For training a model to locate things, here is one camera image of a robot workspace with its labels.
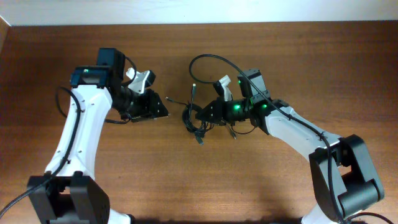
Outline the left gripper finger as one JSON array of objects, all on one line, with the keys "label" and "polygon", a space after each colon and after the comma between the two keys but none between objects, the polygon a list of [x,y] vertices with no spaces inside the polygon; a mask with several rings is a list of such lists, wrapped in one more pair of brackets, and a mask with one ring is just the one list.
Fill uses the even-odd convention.
[{"label": "left gripper finger", "polygon": [[160,116],[160,117],[155,117],[155,116],[149,116],[149,117],[143,117],[143,116],[138,116],[135,118],[132,118],[130,122],[132,123],[138,123],[138,122],[145,122],[145,121],[155,121],[158,119],[163,119],[163,118],[168,118],[169,116]]},{"label": "left gripper finger", "polygon": [[156,117],[161,118],[161,117],[166,117],[169,115],[169,111],[163,104],[161,97],[159,96],[158,93],[154,93],[154,99],[155,99],[155,112],[156,112]]}]

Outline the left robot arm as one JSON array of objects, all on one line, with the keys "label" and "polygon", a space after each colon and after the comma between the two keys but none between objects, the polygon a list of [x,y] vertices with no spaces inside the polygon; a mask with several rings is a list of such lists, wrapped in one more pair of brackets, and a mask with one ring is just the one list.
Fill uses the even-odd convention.
[{"label": "left robot arm", "polygon": [[111,109],[119,124],[168,116],[160,96],[150,88],[152,70],[125,67],[128,58],[115,48],[100,48],[92,66],[71,74],[70,107],[52,160],[43,175],[30,177],[29,199],[41,223],[134,223],[131,214],[111,208],[95,181],[101,130]]}]

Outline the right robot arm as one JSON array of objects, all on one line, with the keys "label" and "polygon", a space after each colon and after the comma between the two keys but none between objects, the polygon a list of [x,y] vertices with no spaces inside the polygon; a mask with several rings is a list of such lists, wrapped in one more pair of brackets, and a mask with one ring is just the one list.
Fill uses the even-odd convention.
[{"label": "right robot arm", "polygon": [[229,76],[214,83],[219,97],[196,118],[220,126],[250,119],[255,128],[306,158],[317,204],[301,223],[348,222],[384,198],[384,187],[362,138],[329,133],[298,115],[288,103],[273,100],[258,69],[238,75],[240,100],[233,99],[229,83]]}]

